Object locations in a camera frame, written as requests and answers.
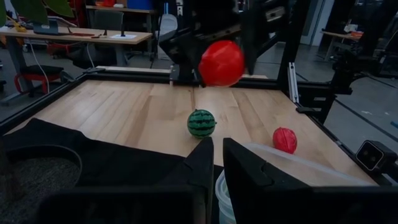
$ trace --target wooden surface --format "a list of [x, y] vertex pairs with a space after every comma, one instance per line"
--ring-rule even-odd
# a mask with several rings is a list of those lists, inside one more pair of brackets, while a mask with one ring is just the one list
[[211, 136], [217, 165], [223, 165], [223, 138], [272, 146], [273, 132], [286, 127], [297, 135], [296, 156], [374, 183], [275, 90], [88, 80], [34, 117], [80, 130], [91, 139], [187, 156], [199, 143], [187, 130], [187, 118], [195, 108], [212, 112], [218, 123]]
[[344, 39], [350, 39], [350, 40], [359, 40], [361, 37], [353, 37], [351, 34], [336, 34], [332, 32], [326, 32], [322, 31], [323, 34], [329, 35], [332, 37], [339, 37], [339, 38], [344, 38]]
[[137, 12], [137, 13], [146, 13], [146, 14], [154, 14], [155, 10], [143, 10], [143, 9], [128, 9], [128, 8], [120, 8], [120, 7], [103, 7], [103, 6], [86, 6], [86, 9], [101, 9], [101, 10], [110, 10], [110, 11], [119, 11], [119, 12]]
[[[60, 33], [67, 34], [68, 29], [66, 27], [58, 28]], [[99, 35], [103, 34], [104, 30], [96, 30], [96, 29], [85, 29], [85, 28], [74, 28], [71, 27], [70, 30], [74, 33], [83, 33], [83, 34], [94, 34]], [[13, 37], [29, 37], [33, 39], [47, 39], [47, 40], [71, 40], [71, 41], [83, 41], [83, 42], [96, 42], [96, 43], [104, 43], [104, 44], [139, 44], [144, 40], [149, 39], [152, 34], [145, 32], [125, 32], [126, 35], [136, 35], [133, 39], [113, 39], [109, 38], [113, 35], [120, 34], [120, 30], [108, 30], [108, 38], [99, 38], [92, 39], [91, 37], [79, 37], [75, 35], [43, 35], [43, 34], [35, 34], [33, 30], [28, 30], [27, 32], [17, 32], [14, 28], [10, 29], [8, 27], [0, 28], [0, 35], [5, 36], [13, 36]]]

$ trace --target toy watermelon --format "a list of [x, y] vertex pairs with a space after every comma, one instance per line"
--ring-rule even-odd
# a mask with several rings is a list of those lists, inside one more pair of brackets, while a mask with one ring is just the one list
[[189, 132], [196, 138], [204, 138], [211, 135], [217, 122], [214, 116], [207, 110], [195, 110], [187, 121]]

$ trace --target red ball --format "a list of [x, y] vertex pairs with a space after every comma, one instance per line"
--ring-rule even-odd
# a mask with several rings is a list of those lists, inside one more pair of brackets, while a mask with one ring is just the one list
[[278, 128], [272, 137], [274, 147], [281, 151], [293, 154], [297, 148], [297, 137], [294, 132], [288, 128]]
[[208, 86], [234, 85], [244, 73], [243, 53], [233, 41], [214, 42], [201, 56], [198, 69]]

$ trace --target cable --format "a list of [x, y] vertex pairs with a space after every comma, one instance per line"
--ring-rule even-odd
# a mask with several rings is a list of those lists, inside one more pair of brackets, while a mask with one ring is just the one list
[[88, 50], [88, 44], [87, 44], [87, 54], [88, 54], [88, 58], [90, 59], [91, 65], [93, 66], [93, 68], [95, 68], [93, 59], [91, 59], [90, 51]]
[[45, 81], [47, 82], [47, 94], [50, 93], [50, 82], [49, 82], [49, 78], [47, 77], [47, 75], [45, 74], [42, 66], [39, 64], [39, 61], [37, 60], [35, 51], [33, 50], [33, 45], [32, 42], [30, 41], [30, 39], [28, 38], [27, 40], [29, 40], [29, 44], [30, 44], [30, 48], [32, 49], [32, 53], [33, 53], [33, 57], [35, 58], [36, 64], [39, 66], [40, 70], [43, 72], [43, 75], [45, 77]]

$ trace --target clear plastic lid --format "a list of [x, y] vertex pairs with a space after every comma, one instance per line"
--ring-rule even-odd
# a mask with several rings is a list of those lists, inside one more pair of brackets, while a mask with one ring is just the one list
[[372, 186], [369, 182], [337, 172], [315, 162], [255, 143], [244, 147], [276, 166], [278, 169], [311, 186]]

